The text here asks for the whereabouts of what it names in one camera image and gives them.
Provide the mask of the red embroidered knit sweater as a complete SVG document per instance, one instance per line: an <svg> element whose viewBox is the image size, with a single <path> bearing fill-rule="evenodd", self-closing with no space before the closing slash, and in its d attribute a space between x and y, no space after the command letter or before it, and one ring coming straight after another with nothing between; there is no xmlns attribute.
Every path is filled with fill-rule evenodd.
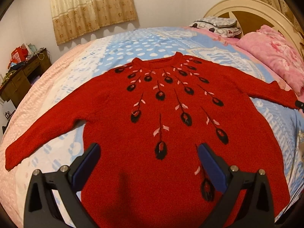
<svg viewBox="0 0 304 228"><path fill-rule="evenodd" d="M131 63L92 78L42 115L5 152L12 170L83 120L83 144L101 159L81 192L100 227L198 227L220 199L197 154L266 171L274 213L290 201L283 156L260 98L295 110L296 95L240 70L186 56Z"/></svg>

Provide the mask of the pink floral folded quilt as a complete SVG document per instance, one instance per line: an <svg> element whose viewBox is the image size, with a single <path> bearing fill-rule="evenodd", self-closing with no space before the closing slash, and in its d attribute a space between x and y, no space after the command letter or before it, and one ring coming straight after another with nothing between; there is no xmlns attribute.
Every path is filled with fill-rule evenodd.
<svg viewBox="0 0 304 228"><path fill-rule="evenodd" d="M237 47L249 52L280 76L298 95L303 95L303 59L286 38L273 28L262 25L244 35Z"/></svg>

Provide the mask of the cream wooden headboard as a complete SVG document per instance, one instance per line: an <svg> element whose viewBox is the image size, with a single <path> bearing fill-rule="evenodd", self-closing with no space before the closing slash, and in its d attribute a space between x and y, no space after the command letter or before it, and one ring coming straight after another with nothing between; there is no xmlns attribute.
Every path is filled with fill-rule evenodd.
<svg viewBox="0 0 304 228"><path fill-rule="evenodd" d="M211 7L205 17L215 16L234 18L242 33L239 39L249 32L267 25L280 32L303 57L303 37L289 19L274 7L259 0L222 0Z"/></svg>

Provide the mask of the white paper bag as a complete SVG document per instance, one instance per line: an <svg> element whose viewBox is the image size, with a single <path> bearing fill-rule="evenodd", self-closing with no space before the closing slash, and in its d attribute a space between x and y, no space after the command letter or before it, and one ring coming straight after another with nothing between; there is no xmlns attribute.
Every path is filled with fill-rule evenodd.
<svg viewBox="0 0 304 228"><path fill-rule="evenodd" d="M16 108L12 102L12 100L9 101L3 101L1 99L1 112L3 113L4 117L5 117L5 124L2 126L2 132L3 134L5 133L9 122L13 116L13 114L15 113Z"/></svg>

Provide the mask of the grey patterned pillow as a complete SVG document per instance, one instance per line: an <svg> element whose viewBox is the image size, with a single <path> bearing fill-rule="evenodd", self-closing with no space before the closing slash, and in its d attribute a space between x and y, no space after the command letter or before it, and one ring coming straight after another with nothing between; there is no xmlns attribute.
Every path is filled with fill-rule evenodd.
<svg viewBox="0 0 304 228"><path fill-rule="evenodd" d="M242 33L242 29L237 26L237 22L234 18L209 16L197 19L189 27L205 29L224 38L234 38Z"/></svg>

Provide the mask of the dark wooden desk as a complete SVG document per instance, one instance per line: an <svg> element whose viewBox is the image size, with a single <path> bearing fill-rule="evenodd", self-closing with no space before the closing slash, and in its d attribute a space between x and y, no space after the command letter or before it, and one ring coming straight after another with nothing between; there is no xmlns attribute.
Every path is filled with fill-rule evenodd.
<svg viewBox="0 0 304 228"><path fill-rule="evenodd" d="M51 67L49 52L41 48L1 85L1 99L12 101L17 108L33 85L33 82Z"/></svg>

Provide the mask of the polka dot patchwork bed sheet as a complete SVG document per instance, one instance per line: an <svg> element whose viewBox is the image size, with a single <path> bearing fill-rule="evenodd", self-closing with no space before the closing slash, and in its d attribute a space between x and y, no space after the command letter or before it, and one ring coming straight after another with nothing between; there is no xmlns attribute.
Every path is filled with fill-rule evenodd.
<svg viewBox="0 0 304 228"><path fill-rule="evenodd" d="M237 47L235 39L223 39L194 28L160 27L137 29L78 45L59 58L23 98L1 141L1 153L22 135L42 114L66 95L93 77L139 57L150 60L175 52L197 56L221 65L235 67L265 82L287 84L249 52ZM280 145L284 174L295 203L303 191L303 114L271 102L254 99L254 105L269 123ZM1 167L1 205L11 221L22 227L26 192L35 169L54 171L68 165L83 153L83 129L53 139L7 171Z"/></svg>

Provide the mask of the red gift box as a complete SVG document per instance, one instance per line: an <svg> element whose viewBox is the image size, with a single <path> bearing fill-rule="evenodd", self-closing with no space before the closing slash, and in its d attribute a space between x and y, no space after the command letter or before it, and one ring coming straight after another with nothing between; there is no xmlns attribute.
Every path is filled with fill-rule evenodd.
<svg viewBox="0 0 304 228"><path fill-rule="evenodd" d="M17 47L11 53L11 62L13 62L13 63L24 62L26 60L27 56L28 56L27 48Z"/></svg>

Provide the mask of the beige window curtain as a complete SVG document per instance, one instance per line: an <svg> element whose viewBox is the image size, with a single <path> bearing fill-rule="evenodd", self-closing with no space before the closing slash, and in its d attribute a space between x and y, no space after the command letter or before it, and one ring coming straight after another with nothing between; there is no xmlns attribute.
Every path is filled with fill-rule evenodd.
<svg viewBox="0 0 304 228"><path fill-rule="evenodd" d="M49 0L56 44L137 20L133 0Z"/></svg>

